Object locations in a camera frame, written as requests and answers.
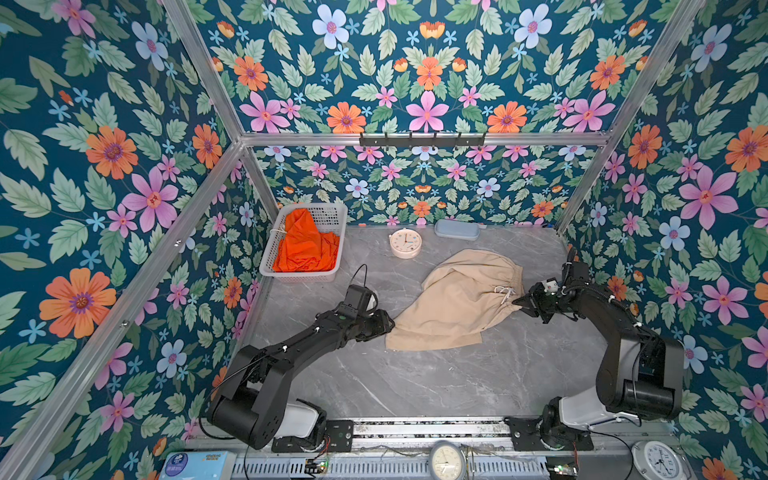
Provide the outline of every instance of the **white plastic basket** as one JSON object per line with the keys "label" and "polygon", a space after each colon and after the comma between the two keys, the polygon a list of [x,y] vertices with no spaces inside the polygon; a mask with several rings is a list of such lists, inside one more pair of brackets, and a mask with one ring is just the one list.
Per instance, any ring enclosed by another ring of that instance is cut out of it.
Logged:
{"label": "white plastic basket", "polygon": [[[336,255],[336,265],[333,270],[327,272],[276,272],[272,265],[277,258],[280,242],[286,234],[279,230],[285,230],[286,217],[292,211],[306,208],[310,211],[312,219],[315,220],[317,230],[320,233],[334,232],[339,236],[339,252]],[[341,252],[344,247],[344,231],[346,230],[346,205],[344,204],[293,204],[286,205],[280,209],[275,219],[275,224],[270,232],[270,239],[266,242],[266,249],[261,258],[259,271],[264,276],[274,276],[285,283],[308,283],[308,282],[333,282],[336,278],[336,272],[341,265]]]}

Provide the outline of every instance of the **orange garment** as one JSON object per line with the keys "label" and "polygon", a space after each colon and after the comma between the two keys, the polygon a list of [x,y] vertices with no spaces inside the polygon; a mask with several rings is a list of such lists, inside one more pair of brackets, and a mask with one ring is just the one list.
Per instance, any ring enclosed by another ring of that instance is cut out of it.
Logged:
{"label": "orange garment", "polygon": [[339,237],[320,233],[306,208],[299,208],[286,217],[286,236],[280,241],[272,268],[276,272],[327,272],[336,266]]}

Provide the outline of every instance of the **floor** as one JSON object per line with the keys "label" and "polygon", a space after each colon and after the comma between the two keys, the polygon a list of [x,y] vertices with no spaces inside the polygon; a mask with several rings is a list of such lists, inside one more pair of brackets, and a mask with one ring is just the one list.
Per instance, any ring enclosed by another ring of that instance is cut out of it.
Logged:
{"label": "floor", "polygon": [[[465,248],[512,259],[524,269],[526,290],[539,280],[559,279],[565,259],[554,229],[488,228],[470,242],[422,228],[424,247],[413,260],[391,254],[392,231],[347,227],[341,268],[332,283],[274,282],[250,343],[278,343],[310,325],[316,313],[335,307],[361,263],[369,267],[368,287],[396,318],[419,295],[429,272]],[[515,312],[482,336],[482,344],[428,352],[387,350],[383,338],[350,342],[303,370],[291,396],[323,407],[330,418],[539,415],[555,396],[594,385],[605,351],[603,337],[590,322],[563,316],[543,325]]]}

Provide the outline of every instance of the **round clock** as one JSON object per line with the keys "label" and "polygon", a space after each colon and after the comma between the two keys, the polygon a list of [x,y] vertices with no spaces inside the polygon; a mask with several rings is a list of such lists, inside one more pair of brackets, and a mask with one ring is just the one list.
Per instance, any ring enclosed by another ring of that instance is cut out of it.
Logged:
{"label": "round clock", "polygon": [[429,453],[429,473],[435,480],[460,480],[467,473],[467,461],[462,452],[451,442],[435,443]]}
{"label": "round clock", "polygon": [[683,461],[669,445],[651,440],[632,445],[634,467],[647,480],[685,480]]}
{"label": "round clock", "polygon": [[389,248],[398,258],[413,258],[422,251],[422,236],[409,228],[397,230],[389,236]]}

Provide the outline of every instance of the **white drawstring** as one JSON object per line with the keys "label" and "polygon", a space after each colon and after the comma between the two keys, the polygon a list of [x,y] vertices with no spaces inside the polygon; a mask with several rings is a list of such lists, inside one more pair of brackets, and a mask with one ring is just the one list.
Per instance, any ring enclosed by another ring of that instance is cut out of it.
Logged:
{"label": "white drawstring", "polygon": [[506,293],[504,296],[504,299],[502,300],[501,305],[504,305],[504,302],[509,300],[509,297],[512,295],[517,295],[517,292],[515,292],[515,289],[511,286],[503,286],[503,285],[497,285],[493,289],[493,293]]}

